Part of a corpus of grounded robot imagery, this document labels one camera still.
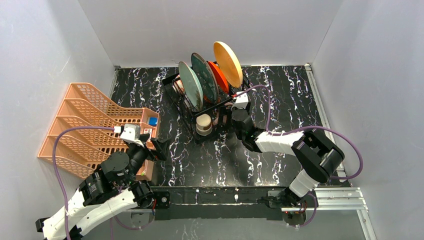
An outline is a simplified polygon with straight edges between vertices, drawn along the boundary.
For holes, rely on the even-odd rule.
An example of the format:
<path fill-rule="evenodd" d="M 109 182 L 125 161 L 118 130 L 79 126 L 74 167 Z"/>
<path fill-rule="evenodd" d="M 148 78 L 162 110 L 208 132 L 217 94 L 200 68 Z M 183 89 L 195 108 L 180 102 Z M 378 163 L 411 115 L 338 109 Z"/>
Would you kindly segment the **black wire dish rack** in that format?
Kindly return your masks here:
<path fill-rule="evenodd" d="M 204 97 L 202 105 L 199 105 L 198 102 L 193 104 L 190 101 L 189 88 L 183 86 L 182 82 L 178 83 L 180 80 L 179 70 L 176 70 L 175 74 L 162 80 L 162 86 L 165 95 L 181 118 L 185 131 L 193 138 L 195 143 L 203 143 L 215 138 L 218 134 L 226 133 L 232 129 L 230 104 L 235 102 L 232 99 L 232 94 L 236 93 L 237 88 L 229 86 L 229 90 L 226 93 L 218 87 L 218 100 L 211 101 Z M 211 132 L 206 135 L 201 135 L 197 129 L 197 118 L 203 114 L 211 117 Z"/>

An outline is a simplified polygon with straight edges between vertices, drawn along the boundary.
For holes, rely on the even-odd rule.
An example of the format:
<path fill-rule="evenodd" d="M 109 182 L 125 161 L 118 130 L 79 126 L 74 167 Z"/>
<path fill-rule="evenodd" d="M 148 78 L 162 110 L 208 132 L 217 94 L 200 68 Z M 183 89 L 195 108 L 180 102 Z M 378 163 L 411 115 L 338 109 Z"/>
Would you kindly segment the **stainless steel cup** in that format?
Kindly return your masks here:
<path fill-rule="evenodd" d="M 196 118 L 196 132 L 200 136 L 207 136 L 212 130 L 212 119 L 208 114 L 205 113 Z"/>

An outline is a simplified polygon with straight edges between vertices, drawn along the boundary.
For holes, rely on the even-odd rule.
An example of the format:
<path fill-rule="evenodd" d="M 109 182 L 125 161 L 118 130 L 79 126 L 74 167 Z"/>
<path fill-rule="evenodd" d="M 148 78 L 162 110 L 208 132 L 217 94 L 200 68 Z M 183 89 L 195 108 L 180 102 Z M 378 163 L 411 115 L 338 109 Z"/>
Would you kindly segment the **orange red plate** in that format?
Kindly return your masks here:
<path fill-rule="evenodd" d="M 229 84 L 228 81 L 224 75 L 224 73 L 222 72 L 222 70 L 218 67 L 218 65 L 212 61 L 208 61 L 207 62 L 209 67 L 211 68 L 214 76 L 215 76 L 215 80 L 216 83 L 218 84 L 218 86 L 226 93 L 228 94 L 230 91 L 229 88 Z"/>

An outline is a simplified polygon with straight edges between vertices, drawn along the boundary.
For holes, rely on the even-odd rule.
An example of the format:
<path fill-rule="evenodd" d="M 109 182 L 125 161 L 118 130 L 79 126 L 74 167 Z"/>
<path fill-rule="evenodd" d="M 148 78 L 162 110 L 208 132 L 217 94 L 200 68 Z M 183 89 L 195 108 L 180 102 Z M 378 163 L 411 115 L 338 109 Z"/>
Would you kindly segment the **dark teal plate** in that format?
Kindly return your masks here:
<path fill-rule="evenodd" d="M 217 104 L 220 100 L 218 85 L 208 62 L 196 52 L 191 54 L 190 59 L 192 69 L 200 82 L 203 98 L 208 103 Z"/>

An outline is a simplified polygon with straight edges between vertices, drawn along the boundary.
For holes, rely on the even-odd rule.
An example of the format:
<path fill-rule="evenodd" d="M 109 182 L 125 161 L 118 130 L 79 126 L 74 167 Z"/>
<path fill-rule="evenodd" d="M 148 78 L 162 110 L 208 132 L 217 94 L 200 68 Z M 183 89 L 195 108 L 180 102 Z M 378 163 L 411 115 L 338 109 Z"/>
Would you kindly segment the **yellow plate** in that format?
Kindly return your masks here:
<path fill-rule="evenodd" d="M 240 88 L 243 82 L 243 71 L 241 64 L 229 45 L 222 41 L 213 43 L 215 59 L 232 87 Z"/>

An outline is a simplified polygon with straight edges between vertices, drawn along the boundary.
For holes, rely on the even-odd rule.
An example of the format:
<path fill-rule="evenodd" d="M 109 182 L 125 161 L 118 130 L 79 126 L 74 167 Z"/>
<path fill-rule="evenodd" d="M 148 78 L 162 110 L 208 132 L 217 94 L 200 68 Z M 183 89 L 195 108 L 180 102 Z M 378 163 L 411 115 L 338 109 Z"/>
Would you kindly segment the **mint green flower plate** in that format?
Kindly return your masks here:
<path fill-rule="evenodd" d="M 201 111 L 203 108 L 204 94 L 196 73 L 184 61 L 178 63 L 178 70 L 188 100 L 197 112 Z"/>

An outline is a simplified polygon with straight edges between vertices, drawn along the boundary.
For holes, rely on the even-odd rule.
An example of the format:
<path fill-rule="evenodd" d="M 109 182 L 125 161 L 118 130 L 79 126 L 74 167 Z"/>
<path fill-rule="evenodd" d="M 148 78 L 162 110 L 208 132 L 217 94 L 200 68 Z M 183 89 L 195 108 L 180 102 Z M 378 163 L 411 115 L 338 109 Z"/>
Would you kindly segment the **orange patterned bowl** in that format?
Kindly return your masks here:
<path fill-rule="evenodd" d="M 183 83 L 181 81 L 181 78 L 180 78 L 180 75 L 179 74 L 173 80 L 172 88 L 179 95 L 182 95 L 183 96 L 185 94 L 185 89 L 184 89 L 184 86 L 183 86 Z"/>

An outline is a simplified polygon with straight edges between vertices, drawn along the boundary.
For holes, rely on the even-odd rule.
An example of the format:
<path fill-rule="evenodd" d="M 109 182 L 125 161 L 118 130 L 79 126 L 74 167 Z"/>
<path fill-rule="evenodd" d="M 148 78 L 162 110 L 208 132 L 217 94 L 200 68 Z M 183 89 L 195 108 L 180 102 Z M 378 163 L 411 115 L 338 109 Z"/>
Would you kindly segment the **pink mug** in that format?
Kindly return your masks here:
<path fill-rule="evenodd" d="M 221 106 L 216 113 L 216 117 L 212 122 L 213 126 L 225 126 L 228 119 L 228 108 L 226 106 Z"/>

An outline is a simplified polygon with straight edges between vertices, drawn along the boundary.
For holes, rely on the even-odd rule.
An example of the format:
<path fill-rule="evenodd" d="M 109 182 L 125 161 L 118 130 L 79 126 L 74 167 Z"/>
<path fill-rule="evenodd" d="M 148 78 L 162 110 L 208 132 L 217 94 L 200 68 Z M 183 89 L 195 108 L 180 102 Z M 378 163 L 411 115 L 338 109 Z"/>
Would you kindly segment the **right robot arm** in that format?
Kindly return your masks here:
<path fill-rule="evenodd" d="M 343 151 L 317 129 L 301 130 L 284 135 L 258 128 L 245 109 L 235 109 L 231 122 L 237 138 L 252 152 L 283 153 L 295 156 L 302 166 L 300 173 L 277 196 L 277 202 L 300 201 L 318 184 L 326 183 L 345 158 Z"/>

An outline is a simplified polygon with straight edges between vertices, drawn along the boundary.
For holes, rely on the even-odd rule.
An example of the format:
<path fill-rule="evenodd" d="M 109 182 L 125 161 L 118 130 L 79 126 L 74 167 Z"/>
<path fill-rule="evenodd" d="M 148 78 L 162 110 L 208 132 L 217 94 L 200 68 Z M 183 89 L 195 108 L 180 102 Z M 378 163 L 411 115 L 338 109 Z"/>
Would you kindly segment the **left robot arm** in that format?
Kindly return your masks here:
<path fill-rule="evenodd" d="M 128 143 L 127 151 L 116 151 L 102 162 L 94 173 L 79 185 L 67 206 L 51 217 L 35 222 L 45 240 L 80 240 L 99 224 L 133 208 L 166 209 L 170 194 L 153 192 L 147 180 L 136 174 L 148 160 L 166 161 L 169 139 L 153 138 L 154 149 L 139 143 Z"/>

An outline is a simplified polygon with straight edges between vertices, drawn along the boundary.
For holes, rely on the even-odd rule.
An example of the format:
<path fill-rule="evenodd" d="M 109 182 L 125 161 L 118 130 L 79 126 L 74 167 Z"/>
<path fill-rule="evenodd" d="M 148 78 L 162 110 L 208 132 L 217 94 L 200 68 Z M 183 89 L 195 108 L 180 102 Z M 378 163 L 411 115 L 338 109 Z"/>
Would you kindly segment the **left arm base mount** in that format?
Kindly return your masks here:
<path fill-rule="evenodd" d="M 168 209 L 171 203 L 171 194 L 167 190 L 154 189 L 146 180 L 133 182 L 125 189 L 132 196 L 130 199 L 139 209 Z"/>

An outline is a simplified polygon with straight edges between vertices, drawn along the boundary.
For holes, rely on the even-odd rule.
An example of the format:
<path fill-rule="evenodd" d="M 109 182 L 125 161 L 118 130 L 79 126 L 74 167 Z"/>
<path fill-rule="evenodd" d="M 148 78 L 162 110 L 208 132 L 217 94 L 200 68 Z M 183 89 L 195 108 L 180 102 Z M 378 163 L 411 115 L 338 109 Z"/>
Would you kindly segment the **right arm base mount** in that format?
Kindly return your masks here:
<path fill-rule="evenodd" d="M 312 222 L 318 210 L 318 199 L 314 190 L 305 196 L 297 196 L 288 187 L 283 190 L 269 190 L 266 196 L 256 200 L 257 204 L 264 204 L 270 209 L 283 209 L 283 221 L 287 226 L 299 229 Z"/>

